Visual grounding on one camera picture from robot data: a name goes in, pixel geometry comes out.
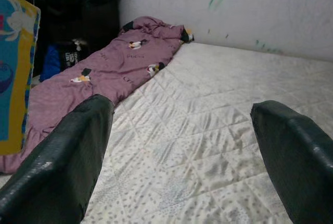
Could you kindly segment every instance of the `quilted pattern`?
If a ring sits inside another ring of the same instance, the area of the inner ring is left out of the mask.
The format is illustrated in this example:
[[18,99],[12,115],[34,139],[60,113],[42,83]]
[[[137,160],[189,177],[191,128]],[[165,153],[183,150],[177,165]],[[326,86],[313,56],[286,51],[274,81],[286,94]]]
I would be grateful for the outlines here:
[[291,223],[250,110],[277,100],[333,137],[332,69],[316,60],[183,45],[118,105],[82,223]]

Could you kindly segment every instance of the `wall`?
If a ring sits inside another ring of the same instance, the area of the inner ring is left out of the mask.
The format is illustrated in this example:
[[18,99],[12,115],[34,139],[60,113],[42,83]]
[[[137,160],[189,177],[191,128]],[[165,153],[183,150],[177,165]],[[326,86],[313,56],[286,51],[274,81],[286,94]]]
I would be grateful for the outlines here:
[[121,23],[154,16],[196,41],[333,60],[333,0],[121,0]]

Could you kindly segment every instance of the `bed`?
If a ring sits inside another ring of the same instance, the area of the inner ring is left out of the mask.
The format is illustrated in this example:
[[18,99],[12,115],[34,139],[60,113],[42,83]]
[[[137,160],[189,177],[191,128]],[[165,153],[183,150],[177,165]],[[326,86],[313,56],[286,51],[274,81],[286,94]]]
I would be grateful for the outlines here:
[[183,45],[118,104],[82,223],[291,223],[250,111],[273,99],[332,137],[332,69],[318,60]]

